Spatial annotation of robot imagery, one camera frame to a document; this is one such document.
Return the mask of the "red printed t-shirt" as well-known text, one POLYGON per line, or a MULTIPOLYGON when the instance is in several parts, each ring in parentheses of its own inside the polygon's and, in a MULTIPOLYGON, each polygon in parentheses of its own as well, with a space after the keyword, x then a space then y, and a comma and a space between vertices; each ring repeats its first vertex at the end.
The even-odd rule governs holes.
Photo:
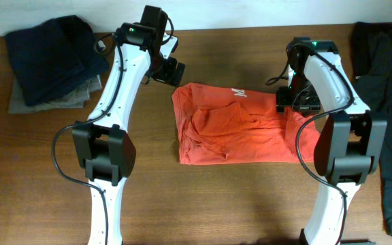
POLYGON ((320 133, 270 93, 189 83, 171 96, 183 165, 314 160, 320 133))

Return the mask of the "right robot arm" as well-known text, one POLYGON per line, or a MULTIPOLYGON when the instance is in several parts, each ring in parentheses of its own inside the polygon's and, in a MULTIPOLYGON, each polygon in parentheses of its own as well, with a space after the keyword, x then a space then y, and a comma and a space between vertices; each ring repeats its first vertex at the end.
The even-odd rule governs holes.
POLYGON ((309 173, 319 183, 318 193, 299 243, 341 244, 349 205, 378 167, 387 121, 358 96, 332 41, 295 37, 286 53, 289 83, 278 89, 276 109, 306 117, 295 136, 295 151, 305 128, 326 120, 314 149, 316 171, 309 173))

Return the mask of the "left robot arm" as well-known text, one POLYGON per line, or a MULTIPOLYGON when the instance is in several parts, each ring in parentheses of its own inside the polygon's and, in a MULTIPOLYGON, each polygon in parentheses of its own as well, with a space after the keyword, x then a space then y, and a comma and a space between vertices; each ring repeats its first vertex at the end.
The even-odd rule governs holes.
POLYGON ((144 78, 177 87, 185 66, 171 54, 178 38, 166 34, 169 16, 147 5, 141 20, 113 33, 114 62, 103 93, 86 124, 78 123, 73 142, 91 189, 89 244, 122 244, 123 189, 135 165, 136 149, 127 133, 129 116, 144 78))

